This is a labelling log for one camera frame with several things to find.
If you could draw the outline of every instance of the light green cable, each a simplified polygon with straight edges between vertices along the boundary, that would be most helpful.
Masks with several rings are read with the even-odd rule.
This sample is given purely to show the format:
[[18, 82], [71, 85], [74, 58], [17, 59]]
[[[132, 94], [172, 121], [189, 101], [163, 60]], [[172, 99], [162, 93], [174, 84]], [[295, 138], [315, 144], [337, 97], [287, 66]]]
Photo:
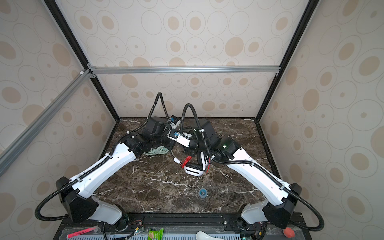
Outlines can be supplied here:
[[156, 149], [151, 149], [150, 152], [145, 152], [144, 154], [147, 156], [153, 156], [158, 154], [166, 154], [167, 152], [169, 152], [169, 150], [166, 147], [160, 146]]

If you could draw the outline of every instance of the robotic arm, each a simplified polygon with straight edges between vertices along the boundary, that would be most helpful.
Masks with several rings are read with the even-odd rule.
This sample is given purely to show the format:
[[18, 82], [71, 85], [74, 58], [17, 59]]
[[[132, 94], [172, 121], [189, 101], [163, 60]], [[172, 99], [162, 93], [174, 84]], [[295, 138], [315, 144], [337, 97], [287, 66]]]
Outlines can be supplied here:
[[[190, 156], [197, 155], [198, 164], [191, 162], [183, 164], [186, 173], [201, 176], [206, 171], [210, 161], [213, 160], [237, 171], [264, 194], [265, 201], [242, 207], [241, 214], [236, 220], [239, 226], [246, 229], [248, 224], [270, 221], [275, 226], [286, 228], [297, 201], [305, 201], [299, 197], [301, 187], [298, 184], [290, 185], [272, 175], [247, 154], [235, 140], [230, 137], [220, 137], [206, 119], [197, 119], [196, 117], [196, 125], [189, 128], [193, 132], [191, 134], [184, 132], [187, 129], [182, 127], [184, 115], [185, 111], [181, 120], [181, 130], [177, 130], [180, 125], [180, 120], [177, 117], [172, 116], [170, 120], [164, 120], [159, 117], [151, 117], [150, 114], [146, 122], [138, 128], [142, 128], [140, 134], [127, 132], [114, 145], [113, 151], [106, 154], [91, 167], [70, 179], [60, 178], [56, 182], [58, 190], [43, 200], [36, 208], [36, 218], [50, 221], [69, 217], [74, 223], [88, 219], [98, 220], [113, 225], [117, 231], [125, 230], [129, 221], [128, 214], [120, 206], [98, 200], [92, 194], [116, 171], [134, 161], [144, 152], [159, 146], [172, 150], [177, 142], [185, 147], [185, 153]], [[53, 218], [42, 216], [40, 214], [42, 206], [57, 194], [59, 194], [60, 201], [68, 212], [68, 216]], [[318, 214], [318, 216], [320, 224], [318, 229], [315, 229], [317, 231], [323, 228], [321, 215]]]

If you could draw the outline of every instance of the green wrapper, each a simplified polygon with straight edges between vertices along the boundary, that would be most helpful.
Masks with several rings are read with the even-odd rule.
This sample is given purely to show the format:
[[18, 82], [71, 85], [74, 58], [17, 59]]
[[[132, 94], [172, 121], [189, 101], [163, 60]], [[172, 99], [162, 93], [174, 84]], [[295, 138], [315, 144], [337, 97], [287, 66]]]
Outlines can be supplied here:
[[163, 231], [164, 231], [163, 228], [160, 229], [159, 231], [152, 231], [151, 229], [149, 229], [148, 240], [153, 240], [153, 239], [161, 240], [161, 238], [163, 237]]

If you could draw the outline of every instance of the patterned wall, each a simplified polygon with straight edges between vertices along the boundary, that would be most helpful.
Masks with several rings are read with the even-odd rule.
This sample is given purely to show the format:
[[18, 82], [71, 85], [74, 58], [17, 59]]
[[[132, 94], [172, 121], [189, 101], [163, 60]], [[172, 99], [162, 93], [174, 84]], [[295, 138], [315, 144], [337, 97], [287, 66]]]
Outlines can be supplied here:
[[308, 0], [57, 0], [93, 66], [279, 65]]
[[[61, 221], [42, 222], [34, 210], [55, 189], [94, 164], [114, 120], [87, 80], [0, 177], [0, 239], [51, 240]], [[65, 214], [56, 196], [42, 209], [45, 216]]]
[[262, 118], [315, 240], [383, 238], [383, 24], [382, 0], [322, 1]]
[[0, 154], [80, 69], [38, 0], [0, 1]]
[[[199, 116], [251, 117], [259, 111], [275, 73], [100, 74], [120, 117], [147, 117], [161, 91], [168, 113], [191, 103]], [[164, 116], [161, 104], [155, 116]], [[187, 111], [186, 116], [193, 117]]]

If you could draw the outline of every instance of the marble surface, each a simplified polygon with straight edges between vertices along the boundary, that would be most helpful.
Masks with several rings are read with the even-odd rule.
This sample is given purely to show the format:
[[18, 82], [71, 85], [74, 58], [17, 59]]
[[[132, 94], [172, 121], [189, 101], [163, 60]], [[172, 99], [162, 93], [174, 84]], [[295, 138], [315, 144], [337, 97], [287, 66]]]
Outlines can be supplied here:
[[[214, 129], [234, 138], [271, 172], [263, 145], [252, 119], [209, 119]], [[144, 119], [122, 119], [112, 143], [126, 131], [138, 127]], [[190, 126], [193, 119], [186, 119]], [[184, 161], [181, 145], [173, 152]], [[200, 188], [208, 191], [202, 199]], [[211, 164], [201, 177], [188, 175], [170, 154], [141, 156], [125, 165], [95, 192], [101, 200], [121, 205], [127, 212], [237, 212], [243, 204], [264, 200], [263, 194], [236, 171], [218, 163]]]

